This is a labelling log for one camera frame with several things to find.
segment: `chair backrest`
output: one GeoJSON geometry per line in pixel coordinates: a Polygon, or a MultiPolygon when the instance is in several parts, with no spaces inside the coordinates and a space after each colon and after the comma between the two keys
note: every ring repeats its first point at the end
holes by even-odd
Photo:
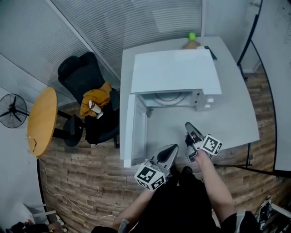
{"type": "Polygon", "coordinates": [[[65,59],[58,69],[59,82],[68,89],[81,105],[83,95],[104,84],[97,59],[91,52],[81,57],[71,56],[65,59]]]}

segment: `forearm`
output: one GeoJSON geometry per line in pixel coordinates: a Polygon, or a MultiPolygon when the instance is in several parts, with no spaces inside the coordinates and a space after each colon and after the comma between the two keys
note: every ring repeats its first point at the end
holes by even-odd
{"type": "Polygon", "coordinates": [[[222,223],[227,217],[235,213],[231,193],[217,174],[210,158],[205,152],[200,152],[195,160],[199,164],[206,191],[212,207],[222,223]]]}
{"type": "Polygon", "coordinates": [[[150,202],[154,192],[145,189],[139,197],[134,200],[132,204],[129,205],[113,222],[112,228],[115,230],[119,229],[121,221],[126,219],[129,221],[129,229],[133,228],[141,214],[143,213],[144,209],[146,208],[147,204],[150,202]]]}

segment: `chair headrest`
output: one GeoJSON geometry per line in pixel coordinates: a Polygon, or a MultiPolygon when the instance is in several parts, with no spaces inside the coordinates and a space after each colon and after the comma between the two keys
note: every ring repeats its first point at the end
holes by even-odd
{"type": "Polygon", "coordinates": [[[82,62],[77,56],[68,57],[60,64],[60,67],[58,68],[59,78],[67,78],[72,72],[79,69],[81,66],[82,62]]]}

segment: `table leg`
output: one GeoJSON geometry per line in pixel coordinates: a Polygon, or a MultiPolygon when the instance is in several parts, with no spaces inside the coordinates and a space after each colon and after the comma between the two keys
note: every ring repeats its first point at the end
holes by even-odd
{"type": "Polygon", "coordinates": [[[71,119],[71,115],[64,113],[63,111],[58,110],[58,115],[67,119],[71,119]]]}
{"type": "Polygon", "coordinates": [[[61,138],[61,139],[67,139],[70,136],[70,133],[65,130],[57,129],[55,128],[53,137],[61,138]]]}

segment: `white table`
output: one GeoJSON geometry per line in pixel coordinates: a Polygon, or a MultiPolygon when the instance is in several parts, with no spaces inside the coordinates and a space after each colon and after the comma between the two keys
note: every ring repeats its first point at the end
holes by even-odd
{"type": "MultiPolygon", "coordinates": [[[[190,122],[202,134],[211,134],[222,143],[222,149],[240,146],[260,139],[256,116],[250,95],[241,73],[220,37],[198,37],[204,46],[209,46],[217,57],[216,71],[220,80],[222,96],[209,111],[196,111],[194,107],[155,108],[147,124],[147,157],[154,150],[168,145],[178,144],[179,155],[184,155],[185,123],[190,122]],[[161,116],[166,121],[158,121],[161,116]]],[[[146,52],[180,49],[187,38],[160,41],[123,50],[120,87],[120,158],[124,159],[125,126],[128,96],[135,55],[146,52]]]]}

